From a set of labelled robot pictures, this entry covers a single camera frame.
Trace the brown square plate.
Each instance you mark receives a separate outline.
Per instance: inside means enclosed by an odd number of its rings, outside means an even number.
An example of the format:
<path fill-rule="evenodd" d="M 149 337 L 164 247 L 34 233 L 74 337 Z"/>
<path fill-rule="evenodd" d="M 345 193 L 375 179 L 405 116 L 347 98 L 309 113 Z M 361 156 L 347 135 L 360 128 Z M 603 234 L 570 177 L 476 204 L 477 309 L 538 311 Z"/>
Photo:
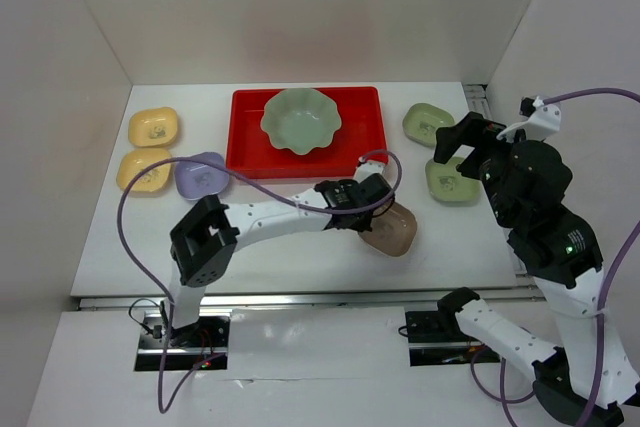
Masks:
<path fill-rule="evenodd" d="M 371 221 L 371 230 L 359 233 L 370 247 L 390 257 L 401 257 L 411 248 L 418 230 L 414 214 L 395 202 Z"/>

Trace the green scalloped bowl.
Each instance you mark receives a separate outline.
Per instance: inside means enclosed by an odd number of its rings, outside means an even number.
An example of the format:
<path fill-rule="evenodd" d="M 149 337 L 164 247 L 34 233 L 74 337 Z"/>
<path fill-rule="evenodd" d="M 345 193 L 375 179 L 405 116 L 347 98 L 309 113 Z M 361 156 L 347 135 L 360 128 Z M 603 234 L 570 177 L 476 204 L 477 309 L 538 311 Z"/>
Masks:
<path fill-rule="evenodd" d="M 328 147 L 342 118 L 337 103 L 319 90 L 290 88 L 266 102 L 260 127 L 275 149 L 304 156 Z"/>

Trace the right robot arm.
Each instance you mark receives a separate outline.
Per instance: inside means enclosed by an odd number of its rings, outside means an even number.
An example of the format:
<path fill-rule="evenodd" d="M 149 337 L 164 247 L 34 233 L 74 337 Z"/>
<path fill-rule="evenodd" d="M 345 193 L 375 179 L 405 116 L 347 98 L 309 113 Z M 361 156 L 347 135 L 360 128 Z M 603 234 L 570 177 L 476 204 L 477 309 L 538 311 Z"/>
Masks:
<path fill-rule="evenodd" d="M 561 345 L 546 342 L 497 314 L 478 293 L 458 288 L 437 303 L 436 326 L 448 339 L 472 337 L 511 363 L 533 395 L 567 426 L 619 426 L 622 408 L 639 404 L 639 375 L 615 327 L 604 295 L 612 270 L 591 226 L 562 203 L 573 179 L 559 152 L 519 127 L 506 128 L 471 113 L 436 132 L 434 161 L 447 163 L 462 146 L 457 166 L 481 182 L 507 243 L 551 308 Z"/>

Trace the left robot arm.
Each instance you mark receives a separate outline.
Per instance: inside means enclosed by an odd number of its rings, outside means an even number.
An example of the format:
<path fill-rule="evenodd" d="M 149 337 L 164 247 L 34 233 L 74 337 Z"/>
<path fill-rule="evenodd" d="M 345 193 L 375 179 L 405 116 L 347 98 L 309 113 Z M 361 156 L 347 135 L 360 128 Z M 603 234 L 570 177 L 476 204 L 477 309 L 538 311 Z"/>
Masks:
<path fill-rule="evenodd" d="M 203 197 L 170 232 L 176 270 L 161 326 L 168 345 L 184 346 L 196 337 L 206 287 L 223 277 L 235 252 L 296 233 L 369 231 L 375 210 L 392 199 L 392 187 L 379 173 L 323 181 L 284 200 L 225 204 L 216 195 Z"/>

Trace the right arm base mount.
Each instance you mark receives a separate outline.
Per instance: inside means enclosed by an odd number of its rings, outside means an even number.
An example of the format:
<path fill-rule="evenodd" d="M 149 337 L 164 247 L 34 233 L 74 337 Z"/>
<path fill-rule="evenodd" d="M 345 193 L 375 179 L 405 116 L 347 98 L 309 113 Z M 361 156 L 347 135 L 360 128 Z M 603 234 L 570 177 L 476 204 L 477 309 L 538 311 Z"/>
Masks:
<path fill-rule="evenodd" d="M 438 311 L 406 311 L 397 329 L 405 338 L 411 367 L 498 363 L 499 356 L 480 341 L 448 330 Z"/>

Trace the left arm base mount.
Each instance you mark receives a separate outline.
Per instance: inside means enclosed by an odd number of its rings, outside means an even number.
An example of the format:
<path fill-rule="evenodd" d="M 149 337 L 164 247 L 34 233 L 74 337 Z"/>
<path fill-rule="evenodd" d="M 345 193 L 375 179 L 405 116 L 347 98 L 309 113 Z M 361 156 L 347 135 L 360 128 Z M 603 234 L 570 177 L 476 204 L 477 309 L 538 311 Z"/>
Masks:
<path fill-rule="evenodd" d="M 134 370 L 157 372 L 165 343 L 167 315 L 160 303 L 151 298 L 136 299 L 127 314 L 140 328 Z M 169 340 L 165 369 L 188 371 L 199 364 L 200 370 L 226 370 L 230 336 L 230 314 L 209 312 L 185 328 L 173 331 Z"/>

